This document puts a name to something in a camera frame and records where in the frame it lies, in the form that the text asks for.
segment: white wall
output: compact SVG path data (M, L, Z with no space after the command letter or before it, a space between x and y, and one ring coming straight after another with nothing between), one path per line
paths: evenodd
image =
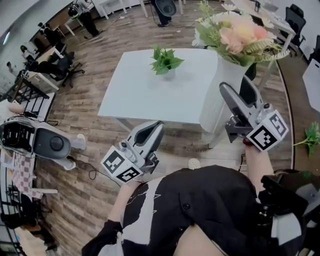
M286 17L286 7L292 4L300 7L304 12L306 24L301 31L306 41L300 48L307 57L314 51L316 47L317 35L320 35L320 1L319 0L273 0L275 5L279 7L277 14L281 17Z
M22 3L21 0L4 0L3 2L10 1ZM7 62L16 65L19 70L23 68L25 60L21 56L20 46L26 45L29 48L29 40L39 30L37 25L40 22L46 23L72 2L72 0L40 0L38 2L37 0L23 0L23 3L24 1L36 3L14 23L8 42L0 49L0 78L2 78L0 79L0 88L4 86L4 79L11 81L11 83L15 80L15 77L8 71ZM0 24L3 21L3 17L0 16Z

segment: floor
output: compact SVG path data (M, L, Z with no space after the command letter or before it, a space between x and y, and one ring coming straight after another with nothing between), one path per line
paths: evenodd
M220 3L212 2L217 11ZM176 14L172 24L166 28L154 23L150 6L146 5L149 18L145 18L140 7L128 10L125 15L117 12L109 20L99 19L96 26L106 30L94 39L85 40L88 32L79 29L77 37L68 37L68 51L74 51L77 61L83 63L85 74L78 74L74 88L61 88L56 95L49 120L59 121L58 128L71 133L86 135L88 147L75 150L72 156L88 162L103 171L100 161L111 145L127 137L128 133L108 118L98 117L98 111L112 74L123 52L150 49L155 44L167 48L191 48L194 37L194 20L201 17L199 1L187 1L184 15ZM258 83L265 66L258 66L255 83ZM272 73L262 91L265 102L272 103L290 124L285 89L277 69ZM160 164L156 176L185 168L189 158L198 158L202 166L222 165L238 169L244 152L241 140L230 144L224 137L214 149L208 149L210 135L196 125L167 123L165 136L157 151ZM269 152L275 169L290 168L292 143L289 132L285 140ZM54 162L39 159L36 168L38 186L55 188L58 194L44 199L52 209L46 216L51 232L59 243L61 256L79 255L81 248L103 227L108 218L118 186L100 174L95 180L89 177L90 166L83 163L72 171L64 171Z

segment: flower bouquet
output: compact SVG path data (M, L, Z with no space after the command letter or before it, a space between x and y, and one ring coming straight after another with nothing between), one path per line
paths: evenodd
M289 54L288 50L281 52L281 46L274 43L277 37L266 30L273 28L270 21L263 18L264 27L259 26L250 15L234 12L234 5L222 6L226 12L215 14L206 0L201 2L204 17L196 20L193 46L207 46L225 60L241 66L274 61Z

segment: checkered cloth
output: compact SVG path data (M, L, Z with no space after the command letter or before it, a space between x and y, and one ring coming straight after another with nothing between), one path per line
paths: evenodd
M17 189L27 196L41 199L43 193L32 191L31 159L20 154L15 154L13 184Z

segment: white vase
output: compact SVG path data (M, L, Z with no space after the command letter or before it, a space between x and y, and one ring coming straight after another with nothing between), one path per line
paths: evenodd
M166 81L171 81L176 76L176 69L169 69L168 73L162 74L162 78Z
M206 93L199 118L201 127L212 134L210 148L213 148L219 142L218 137L231 117L231 111L221 96L219 85L225 82L239 93L242 79L249 67L250 65L234 64L218 55L217 69Z

